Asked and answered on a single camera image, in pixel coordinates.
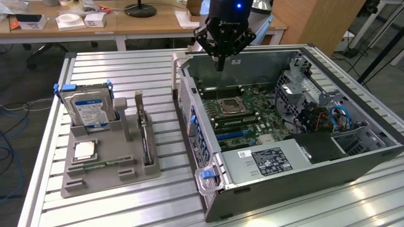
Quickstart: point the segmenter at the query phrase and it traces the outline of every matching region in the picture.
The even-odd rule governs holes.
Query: hard drive label
[[[102,99],[79,101],[75,104],[86,127],[99,128],[108,124],[107,113],[102,110]]]
[[[251,154],[264,176],[294,169],[280,148],[262,150]]]

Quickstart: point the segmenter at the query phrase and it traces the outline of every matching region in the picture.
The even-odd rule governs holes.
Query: motherboard
[[[206,88],[200,95],[222,151],[283,141],[291,134],[266,87]]]

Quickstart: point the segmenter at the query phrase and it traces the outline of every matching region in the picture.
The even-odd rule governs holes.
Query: blue cable
[[[334,108],[330,109],[331,122],[334,123],[335,126],[338,126],[338,123],[335,122],[335,119],[334,119],[334,109],[340,109],[340,110],[344,111],[347,119],[348,119],[348,123],[350,123],[350,129],[351,129],[352,128],[352,120],[351,120],[351,117],[350,117],[350,113],[348,113],[346,107],[343,107],[342,105],[338,105],[338,106],[335,106]]]
[[[3,200],[0,200],[0,204],[3,204],[6,202],[6,200],[11,196],[14,196],[18,191],[20,191],[20,189],[24,185],[24,175],[23,175],[22,166],[20,166],[20,160],[19,160],[19,157],[18,157],[18,154],[15,153],[15,151],[10,147],[0,146],[0,148],[8,150],[12,153],[12,156],[15,158],[15,162],[18,164],[19,172],[20,172],[20,184],[19,184],[18,188],[10,193],[10,195]]]
[[[10,113],[7,113],[7,112],[4,112],[4,111],[3,111],[3,113],[4,113],[7,116],[10,116],[10,117],[20,117],[20,118],[24,118],[24,125],[23,125],[23,127],[20,128],[20,130],[19,130],[14,135],[11,135],[11,136],[7,137],[7,139],[12,139],[14,137],[16,137],[16,136],[26,130],[26,128],[27,128],[27,126],[28,126],[28,118],[24,117],[24,116],[20,116],[20,115],[10,114]]]

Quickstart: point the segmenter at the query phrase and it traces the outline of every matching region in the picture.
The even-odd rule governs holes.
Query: black lamp base
[[[142,4],[142,8],[139,7],[139,5],[136,6],[136,4],[132,4],[132,5],[128,5],[126,7],[126,9],[127,9],[126,13],[131,17],[152,17],[158,13],[156,8],[152,7],[151,5],[146,5],[146,4]]]

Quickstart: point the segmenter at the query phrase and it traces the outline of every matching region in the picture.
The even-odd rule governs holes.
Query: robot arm
[[[206,25],[194,30],[195,38],[214,57],[218,71],[226,58],[236,55],[255,40],[248,17],[254,0],[211,0]]]

